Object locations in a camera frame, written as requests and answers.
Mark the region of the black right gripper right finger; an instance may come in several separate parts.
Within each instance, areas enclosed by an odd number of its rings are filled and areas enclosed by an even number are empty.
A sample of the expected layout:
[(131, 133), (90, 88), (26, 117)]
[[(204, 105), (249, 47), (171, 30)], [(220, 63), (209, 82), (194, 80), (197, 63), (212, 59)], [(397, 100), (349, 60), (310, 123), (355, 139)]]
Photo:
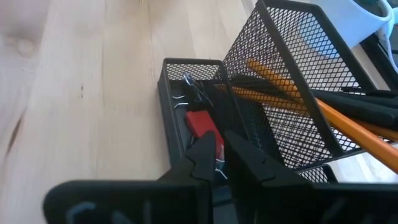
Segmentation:
[(225, 132), (225, 143), (229, 145), (225, 150), (226, 162), (242, 184), (253, 182), (267, 187), (311, 184), (232, 131)]

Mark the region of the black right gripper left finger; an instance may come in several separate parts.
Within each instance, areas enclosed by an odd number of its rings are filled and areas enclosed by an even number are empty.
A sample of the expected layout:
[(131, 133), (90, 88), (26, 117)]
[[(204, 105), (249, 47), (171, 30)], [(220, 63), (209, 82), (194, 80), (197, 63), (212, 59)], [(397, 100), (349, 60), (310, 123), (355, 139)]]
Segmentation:
[(215, 176), (215, 162), (216, 136), (213, 131), (208, 131), (158, 181), (173, 184), (211, 184)]

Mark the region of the black binder clip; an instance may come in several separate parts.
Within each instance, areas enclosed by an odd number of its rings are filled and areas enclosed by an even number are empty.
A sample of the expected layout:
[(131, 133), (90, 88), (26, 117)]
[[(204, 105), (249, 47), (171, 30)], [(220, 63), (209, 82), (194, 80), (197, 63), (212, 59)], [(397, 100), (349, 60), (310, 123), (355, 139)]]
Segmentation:
[(174, 100), (174, 109), (177, 109), (179, 107), (184, 107), (188, 106), (190, 103), (188, 101), (188, 97), (186, 95), (180, 95), (180, 96), (172, 96), (172, 99)]
[(224, 160), (221, 160), (221, 159), (216, 158), (216, 162), (215, 162), (215, 171), (218, 172), (218, 173), (220, 173), (221, 176), (222, 176), (225, 180), (227, 180), (228, 177), (227, 177), (227, 176), (224, 174), (224, 172), (223, 172), (224, 164), (225, 164), (225, 161), (224, 161)]
[(188, 97), (189, 110), (211, 110), (213, 108), (213, 103), (203, 90), (203, 87), (196, 82), (188, 72), (183, 72), (182, 75), (182, 89), (184, 95)]

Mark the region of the red eraser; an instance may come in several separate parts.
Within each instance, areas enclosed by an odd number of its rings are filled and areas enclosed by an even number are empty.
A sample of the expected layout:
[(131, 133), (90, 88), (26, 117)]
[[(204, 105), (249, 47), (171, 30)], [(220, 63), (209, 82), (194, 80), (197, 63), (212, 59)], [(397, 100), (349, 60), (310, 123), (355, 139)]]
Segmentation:
[(209, 112), (201, 111), (187, 111), (185, 114), (187, 126), (194, 137), (200, 138), (206, 132), (213, 131), (216, 137), (216, 158), (224, 159), (224, 140), (213, 122)]

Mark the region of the orange pencil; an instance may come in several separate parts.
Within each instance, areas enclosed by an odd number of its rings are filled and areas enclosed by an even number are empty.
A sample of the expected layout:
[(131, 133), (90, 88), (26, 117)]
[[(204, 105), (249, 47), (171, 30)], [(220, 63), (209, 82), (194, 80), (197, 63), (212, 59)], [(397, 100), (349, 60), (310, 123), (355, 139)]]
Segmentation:
[[(303, 103), (303, 96), (298, 91), (293, 81), (269, 70), (261, 62), (252, 58), (246, 60), (246, 65), (261, 77), (269, 80), (277, 88), (293, 97), (297, 102)], [(398, 149), (379, 138), (380, 136), (385, 138), (393, 136), (398, 137), (398, 134), (393, 134), (392, 132), (380, 128), (377, 129), (375, 126), (365, 124), (364, 122), (357, 123), (318, 98), (315, 101), (326, 116), (326, 119), (335, 129), (348, 136), (366, 152), (370, 153), (381, 163), (398, 174)]]
[[(295, 113), (303, 114), (305, 116), (309, 116), (309, 112), (307, 111), (306, 106), (303, 103), (297, 103), (289, 100), (283, 100), (282, 98), (278, 98), (276, 96), (270, 96), (264, 93), (260, 93), (254, 90), (248, 90), (241, 87), (233, 86), (232, 90), (234, 93), (239, 95), (242, 98), (252, 100), (258, 103), (267, 104), (276, 108), (282, 108), (285, 110), (294, 111)], [(355, 122), (356, 124), (362, 126), (364, 129), (367, 129), (371, 133), (384, 137), (386, 139), (398, 141), (398, 131), (393, 131), (391, 129), (382, 128), (380, 126), (370, 124), (364, 121), (360, 121), (358, 119), (351, 119), (350, 117), (345, 116), (339, 111), (335, 110), (331, 106), (328, 106), (326, 103), (317, 99), (318, 105), (325, 115), (326, 119), (332, 124), (332, 126), (338, 130), (340, 127), (346, 127), (347, 124), (344, 125), (336, 125), (335, 121), (342, 121), (343, 119), (348, 119), (350, 123)]]

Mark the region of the black mesh desk organizer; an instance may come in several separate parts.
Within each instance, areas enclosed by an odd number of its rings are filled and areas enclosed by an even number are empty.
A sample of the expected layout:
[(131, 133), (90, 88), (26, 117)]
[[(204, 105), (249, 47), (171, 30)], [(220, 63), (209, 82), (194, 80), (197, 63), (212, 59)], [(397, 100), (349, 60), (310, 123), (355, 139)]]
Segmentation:
[(188, 106), (174, 109), (172, 99), (184, 94), (182, 73), (188, 72), (213, 103), (209, 113), (220, 132), (234, 131), (314, 182), (375, 183), (375, 158), (320, 113), (305, 116), (232, 92), (237, 74), (261, 78), (245, 60), (254, 58), (290, 77), (286, 57), (295, 60), (303, 90), (348, 93), (374, 88), (319, 7), (266, 0), (254, 8), (224, 60), (164, 59), (158, 90), (170, 163), (177, 164), (193, 141), (185, 120)]

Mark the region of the green plant in white pot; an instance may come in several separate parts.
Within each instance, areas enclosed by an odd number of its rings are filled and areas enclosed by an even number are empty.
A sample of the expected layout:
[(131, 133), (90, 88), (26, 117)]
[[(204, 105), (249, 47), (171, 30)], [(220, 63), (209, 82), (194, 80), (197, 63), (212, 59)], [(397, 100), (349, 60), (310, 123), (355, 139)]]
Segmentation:
[(398, 0), (310, 0), (319, 6), (347, 46), (375, 34), (387, 40), (398, 23)]

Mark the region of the black table frame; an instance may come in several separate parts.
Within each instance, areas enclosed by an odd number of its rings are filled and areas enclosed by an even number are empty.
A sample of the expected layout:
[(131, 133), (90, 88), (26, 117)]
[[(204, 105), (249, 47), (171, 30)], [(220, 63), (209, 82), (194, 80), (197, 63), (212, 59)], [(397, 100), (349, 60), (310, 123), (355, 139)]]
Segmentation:
[[(392, 58), (398, 68), (398, 30), (394, 30), (389, 38), (392, 49)], [(398, 73), (394, 70), (388, 56), (387, 45), (376, 34), (363, 40), (360, 45), (372, 61), (382, 80), (394, 91), (398, 91)]]

